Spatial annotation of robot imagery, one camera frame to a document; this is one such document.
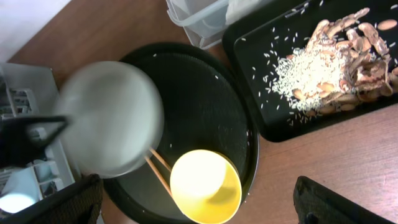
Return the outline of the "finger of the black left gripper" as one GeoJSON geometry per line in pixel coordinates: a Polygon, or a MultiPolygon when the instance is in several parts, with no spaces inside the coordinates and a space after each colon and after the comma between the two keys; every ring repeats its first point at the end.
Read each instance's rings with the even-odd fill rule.
{"type": "Polygon", "coordinates": [[[1,167],[24,168],[39,159],[46,148],[66,129],[65,116],[31,116],[6,119],[1,122],[1,167]],[[34,129],[45,123],[59,123],[44,139],[34,137],[34,129]]]}

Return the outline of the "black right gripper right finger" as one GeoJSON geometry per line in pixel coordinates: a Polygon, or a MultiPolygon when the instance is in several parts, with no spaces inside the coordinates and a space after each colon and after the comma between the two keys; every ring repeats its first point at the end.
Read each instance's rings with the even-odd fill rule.
{"type": "Polygon", "coordinates": [[[300,224],[373,224],[386,219],[306,176],[298,177],[293,201],[300,224]]]}

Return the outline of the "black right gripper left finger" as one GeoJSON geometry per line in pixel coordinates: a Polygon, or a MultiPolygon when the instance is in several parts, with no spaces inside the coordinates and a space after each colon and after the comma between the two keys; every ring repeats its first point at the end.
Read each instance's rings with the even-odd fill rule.
{"type": "Polygon", "coordinates": [[[1,224],[95,224],[103,201],[103,180],[89,175],[38,203],[2,219],[1,224]]]}

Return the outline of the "light blue plastic cup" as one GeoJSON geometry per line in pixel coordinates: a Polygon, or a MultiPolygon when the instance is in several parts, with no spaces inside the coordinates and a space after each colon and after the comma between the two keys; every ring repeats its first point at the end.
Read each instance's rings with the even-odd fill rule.
{"type": "Polygon", "coordinates": [[[18,213],[42,200],[32,168],[13,172],[1,193],[1,210],[18,213]]]}

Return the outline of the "wooden chopstick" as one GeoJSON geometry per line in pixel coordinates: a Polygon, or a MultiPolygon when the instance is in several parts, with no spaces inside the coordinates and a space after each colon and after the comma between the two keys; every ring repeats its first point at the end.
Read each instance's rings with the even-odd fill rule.
{"type": "Polygon", "coordinates": [[[150,152],[168,171],[172,170],[172,168],[168,165],[168,163],[163,159],[161,155],[157,153],[155,149],[150,148],[150,152]]]}
{"type": "Polygon", "coordinates": [[[165,179],[163,178],[162,174],[159,172],[159,170],[156,168],[156,166],[154,165],[154,163],[151,161],[151,159],[149,157],[145,157],[146,162],[148,163],[148,165],[150,166],[150,168],[152,169],[153,173],[156,175],[156,177],[158,178],[158,180],[161,182],[161,184],[163,185],[164,189],[167,191],[167,193],[172,197],[172,193],[170,191],[170,187],[168,185],[168,183],[165,181],[165,179]]]}

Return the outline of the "white round plate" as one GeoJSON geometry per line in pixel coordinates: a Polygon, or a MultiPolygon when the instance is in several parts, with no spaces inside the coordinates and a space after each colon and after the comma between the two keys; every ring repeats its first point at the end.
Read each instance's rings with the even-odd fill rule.
{"type": "Polygon", "coordinates": [[[62,134],[67,155],[82,174],[103,179],[140,168],[164,128],[156,85],[123,62],[95,62],[77,70],[62,87],[55,111],[70,122],[62,134]]]}

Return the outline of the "yellow plastic bowl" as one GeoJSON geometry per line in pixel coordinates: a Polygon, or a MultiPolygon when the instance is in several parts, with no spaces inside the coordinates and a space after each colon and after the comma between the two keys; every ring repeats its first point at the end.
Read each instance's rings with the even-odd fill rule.
{"type": "Polygon", "coordinates": [[[178,209],[196,223],[226,223],[238,211],[243,188],[235,165],[219,152],[197,149],[178,158],[170,175],[178,209]]]}

